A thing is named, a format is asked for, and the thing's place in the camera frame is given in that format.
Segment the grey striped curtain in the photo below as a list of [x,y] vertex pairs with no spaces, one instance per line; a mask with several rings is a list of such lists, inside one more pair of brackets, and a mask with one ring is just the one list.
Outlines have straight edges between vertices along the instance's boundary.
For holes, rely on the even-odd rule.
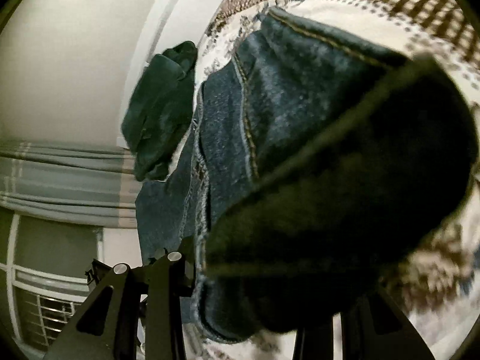
[[114,146],[1,140],[1,207],[39,219],[137,228],[134,157]]

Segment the dark green blanket pile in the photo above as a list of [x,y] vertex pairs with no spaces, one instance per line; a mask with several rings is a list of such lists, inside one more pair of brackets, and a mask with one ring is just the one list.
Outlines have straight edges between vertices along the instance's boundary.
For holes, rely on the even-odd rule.
[[190,127],[198,50],[184,41],[153,56],[129,100],[121,132],[138,181],[164,180]]

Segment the white bed headboard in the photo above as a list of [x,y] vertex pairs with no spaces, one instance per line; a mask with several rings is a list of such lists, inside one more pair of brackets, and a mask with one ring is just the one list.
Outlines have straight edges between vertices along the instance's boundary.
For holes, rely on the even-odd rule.
[[143,25],[124,83],[119,121],[154,55],[183,41],[197,44],[223,0],[154,0]]

